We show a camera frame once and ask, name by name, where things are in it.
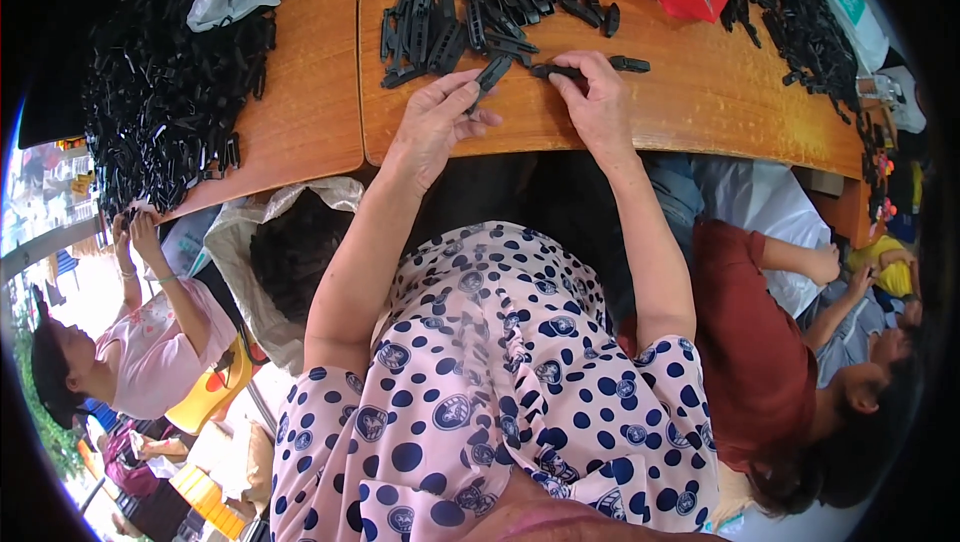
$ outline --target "person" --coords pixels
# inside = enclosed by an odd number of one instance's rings
[[[919,314],[884,311],[872,288],[869,264],[848,282],[830,282],[797,318],[803,343],[817,358],[817,388],[825,388],[841,368],[861,363],[890,365],[913,353]]]
[[[824,285],[839,273],[834,252],[712,220],[694,227],[693,256],[696,344],[720,461],[748,475],[753,500],[772,515],[814,500],[843,509],[866,499],[908,429],[916,356],[841,366],[817,389],[811,346],[834,332],[843,304],[804,334],[767,292],[762,270]],[[850,297],[866,285],[860,277]]]
[[[453,147],[501,123],[464,115],[480,69],[424,86],[310,308],[279,410],[277,540],[684,538],[716,505],[690,277],[629,90],[599,52],[555,62],[586,78],[550,81],[616,198],[639,356],[606,332],[594,270],[540,232],[464,223],[401,259]]]
[[[33,332],[32,374],[40,404],[64,429],[90,412],[88,398],[136,419],[159,419],[182,402],[237,336],[242,317],[212,262],[194,278],[176,277],[163,256],[153,218],[117,215],[114,248],[123,277],[116,320],[96,340],[47,314]],[[130,246],[158,278],[145,304]]]

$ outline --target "woman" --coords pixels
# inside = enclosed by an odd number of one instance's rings
[[[183,401],[215,364],[242,323],[234,297],[211,262],[193,279],[174,275],[150,214],[125,227],[113,220],[124,300],[116,321],[94,340],[41,310],[33,332],[32,373],[40,403],[65,429],[89,412],[88,398],[136,419],[158,419]],[[142,304],[130,245],[157,277],[160,292]]]
[[[629,90],[598,52],[555,61],[588,82],[551,75],[622,216],[639,356],[607,333],[594,271],[522,226],[463,224],[397,267],[453,146],[501,122],[464,116],[479,69],[425,86],[310,309],[280,410],[277,540],[647,540],[706,521],[716,462],[684,257]]]

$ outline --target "pile of black plastic parts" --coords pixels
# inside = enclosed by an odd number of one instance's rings
[[[138,200],[170,211],[197,183],[240,166],[234,123],[248,93],[263,95],[273,10],[195,33],[193,2],[120,0],[91,31],[85,134],[109,219]]]
[[[306,324],[320,279],[353,220],[352,212],[331,209],[306,189],[286,212],[257,226],[250,268],[287,320]]]

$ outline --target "hair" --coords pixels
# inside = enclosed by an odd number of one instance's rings
[[[54,334],[47,303],[36,286],[34,286],[33,295],[36,298],[36,309],[39,314],[39,325],[33,330],[33,347],[30,355],[33,386],[40,404],[53,417],[56,425],[69,430],[73,427],[73,416],[92,415],[90,411],[81,407],[88,396],[83,392],[74,392],[66,386],[70,365]]]
[[[914,337],[911,328],[907,336]],[[767,452],[750,464],[751,496],[770,517],[802,513],[814,501],[846,509],[866,500],[882,480],[909,432],[920,379],[916,352],[890,363],[890,383],[874,393],[879,408],[859,412],[837,405],[844,426],[813,445]]]

